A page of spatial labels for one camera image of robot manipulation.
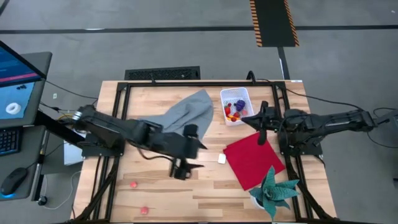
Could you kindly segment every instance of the computer mouse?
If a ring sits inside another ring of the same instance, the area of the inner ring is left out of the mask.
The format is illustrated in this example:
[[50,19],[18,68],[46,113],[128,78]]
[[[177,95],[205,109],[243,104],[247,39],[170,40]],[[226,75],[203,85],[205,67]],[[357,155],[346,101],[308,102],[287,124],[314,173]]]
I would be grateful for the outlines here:
[[27,176],[27,169],[20,167],[12,171],[2,182],[0,192],[3,195],[14,193]]

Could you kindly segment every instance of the black cable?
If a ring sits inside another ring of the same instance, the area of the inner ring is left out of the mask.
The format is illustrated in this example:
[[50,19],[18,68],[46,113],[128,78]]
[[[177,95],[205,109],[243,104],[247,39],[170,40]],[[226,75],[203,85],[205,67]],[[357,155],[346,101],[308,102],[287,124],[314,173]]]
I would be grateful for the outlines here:
[[[267,82],[271,82],[271,81],[269,81],[268,79],[265,79],[265,78],[259,78],[258,80],[265,80]],[[353,107],[363,111],[362,108],[360,108],[360,107],[358,107],[356,105],[352,105],[351,103],[343,103],[343,102],[337,102],[337,101],[331,101],[331,100],[324,100],[324,99],[321,99],[321,98],[318,98],[318,97],[308,96],[308,95],[296,93],[296,92],[294,92],[294,91],[292,91],[292,90],[290,90],[290,89],[288,89],[288,88],[286,88],[284,86],[279,86],[278,84],[276,84],[276,85],[277,85],[277,87],[285,89],[285,90],[287,90],[287,91],[289,91],[289,92],[291,92],[293,94],[296,94],[298,96],[304,96],[304,97],[307,97],[307,98],[311,98],[311,99],[319,100],[319,101],[324,101],[324,102],[327,102],[327,103],[334,103],[334,104],[339,104],[339,105],[353,106]]]
[[51,85],[53,85],[53,86],[55,86],[55,87],[58,87],[58,88],[60,88],[61,90],[67,91],[68,93],[74,94],[74,95],[76,95],[76,96],[80,96],[80,97],[88,98],[88,99],[93,99],[93,100],[97,100],[97,99],[98,99],[98,98],[96,98],[96,97],[84,96],[84,95],[81,95],[81,94],[78,94],[78,93],[74,93],[74,92],[72,92],[72,91],[70,91],[70,90],[67,90],[67,89],[65,89],[65,88],[62,88],[62,87],[60,87],[60,86],[58,86],[58,85],[56,85],[56,84],[54,84],[54,83],[52,83],[52,82],[50,82],[50,81],[48,81],[48,80],[46,80],[45,82],[47,82],[47,83],[49,83],[49,84],[51,84]]
[[323,164],[323,166],[326,168],[325,161],[323,161],[323,159],[321,158],[320,155],[313,155],[313,156],[315,156],[315,158],[317,158],[319,161],[321,161],[321,163]]
[[76,219],[76,214],[75,214],[75,209],[73,209],[73,204],[72,204],[72,214],[73,214],[73,219]]
[[164,158],[164,159],[167,159],[167,160],[170,161],[170,162],[173,162],[173,160],[172,160],[171,158],[166,157],[166,156],[146,157],[146,156],[144,155],[144,153],[142,153],[141,148],[137,147],[137,149],[138,149],[139,154],[140,154],[144,159],[146,159],[146,160],[157,159],[157,158]]
[[40,104],[43,105],[43,106],[45,106],[45,107],[47,107],[47,108],[53,109],[53,110],[55,110],[55,111],[58,112],[58,113],[60,113],[60,111],[74,111],[74,110],[64,110],[64,109],[61,109],[61,108],[56,107],[56,106],[49,106],[49,105],[46,105],[46,104],[43,103],[43,102],[40,102]]
[[373,114],[379,118],[379,116],[376,114],[376,111],[378,110],[396,110],[395,108],[376,108],[373,110]]
[[[59,144],[55,149],[53,149],[50,153],[48,153],[47,155],[44,155],[44,157],[47,157],[49,155],[51,155],[53,152],[55,152],[60,146],[66,144],[66,143],[62,143]],[[31,165],[27,166],[26,169],[30,168],[31,166],[33,166],[34,164],[38,163],[38,161],[33,162]]]
[[368,138],[369,138],[374,144],[377,144],[377,145],[382,146],[382,147],[387,147],[387,148],[390,148],[390,149],[398,149],[398,147],[396,147],[396,146],[386,146],[386,145],[380,144],[380,143],[376,142],[375,140],[373,140],[373,139],[371,138],[371,136],[369,135],[369,133],[366,133],[366,134],[368,135]]
[[98,99],[96,99],[91,105],[94,105],[97,101],[98,101]]

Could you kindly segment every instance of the wooden tabletop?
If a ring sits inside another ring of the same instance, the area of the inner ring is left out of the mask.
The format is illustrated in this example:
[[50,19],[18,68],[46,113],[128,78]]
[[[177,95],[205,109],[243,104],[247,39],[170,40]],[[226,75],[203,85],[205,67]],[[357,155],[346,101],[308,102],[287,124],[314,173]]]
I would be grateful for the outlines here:
[[[112,113],[117,84],[117,81],[103,82],[99,94],[98,111],[106,114]],[[305,94],[303,83],[286,81],[286,86],[297,93]],[[228,144],[255,133],[248,125],[233,127],[225,125],[220,91],[227,88],[231,87],[132,88],[127,112],[128,119],[163,114],[180,100],[201,89],[205,89],[213,100],[214,117],[202,140],[208,150],[200,150],[198,158],[195,160],[196,164],[203,164],[204,167],[194,170],[192,178],[186,181],[169,177],[169,161],[165,159],[147,161],[139,155],[135,147],[126,145],[125,153],[119,165],[111,222],[271,221],[270,216],[264,210],[258,209],[252,204],[249,192],[242,189],[228,163],[217,163],[218,154],[222,153],[222,150]],[[255,114],[258,113],[263,100],[268,101],[270,106],[273,106],[271,87],[246,86],[246,88]],[[291,108],[309,112],[308,101],[305,97],[292,93],[288,93],[288,96]],[[119,116],[123,98],[122,93]],[[279,153],[276,134],[269,131],[268,141],[284,163],[284,159]],[[147,156],[155,155],[153,152],[145,153]],[[335,208],[323,164],[313,156],[302,156],[302,160],[309,191],[327,213],[335,216]],[[83,163],[74,203],[76,215],[80,214],[90,202],[96,163],[96,157],[86,159]],[[277,182],[287,180],[286,171],[277,174],[275,179]],[[135,189],[129,186],[133,181],[137,182]],[[100,217],[104,217],[104,205],[107,198],[106,192],[101,204]],[[292,208],[292,200],[288,199],[287,202]],[[302,216],[305,217],[301,196],[299,203]],[[149,213],[141,215],[141,207],[149,207]],[[294,211],[278,207],[275,221],[295,221]]]

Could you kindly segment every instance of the floor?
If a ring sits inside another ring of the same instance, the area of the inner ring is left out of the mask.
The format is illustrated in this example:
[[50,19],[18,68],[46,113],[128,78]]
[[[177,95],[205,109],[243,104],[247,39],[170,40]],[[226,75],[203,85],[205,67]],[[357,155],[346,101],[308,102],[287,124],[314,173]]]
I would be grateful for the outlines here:
[[[289,5],[296,26],[398,24],[395,0],[289,0]],[[10,0],[0,16],[0,30],[251,25],[248,0]],[[371,111],[398,108],[397,29],[297,33],[300,47],[285,48],[285,54],[291,79],[303,80],[308,95]],[[3,34],[0,39],[21,54],[51,51],[49,80],[88,96],[98,96],[103,80],[122,80],[125,69],[133,68],[199,65],[202,79],[241,79],[248,70],[258,78],[282,78],[277,49],[256,47],[252,31]],[[66,110],[92,103],[50,85],[42,101]],[[309,102],[312,113],[352,110]],[[395,135],[389,125],[371,133],[389,146],[398,146]],[[398,150],[353,132],[328,136],[322,147],[338,216],[396,223],[398,190],[392,178],[398,176]],[[74,172],[48,176],[49,207],[68,196]],[[72,203],[46,210],[29,200],[11,201],[0,210],[0,223],[63,222],[70,217]]]

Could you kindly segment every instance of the white pot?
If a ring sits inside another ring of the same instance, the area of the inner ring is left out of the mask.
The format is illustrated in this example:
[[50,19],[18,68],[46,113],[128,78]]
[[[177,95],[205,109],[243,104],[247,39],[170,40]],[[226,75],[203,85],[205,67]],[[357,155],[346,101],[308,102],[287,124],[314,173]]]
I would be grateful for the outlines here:
[[254,204],[254,206],[255,206],[256,208],[264,209],[264,207],[261,206],[261,205],[257,202],[257,200],[256,200],[255,197],[253,197],[253,196],[250,195],[250,200],[251,200],[251,202]]

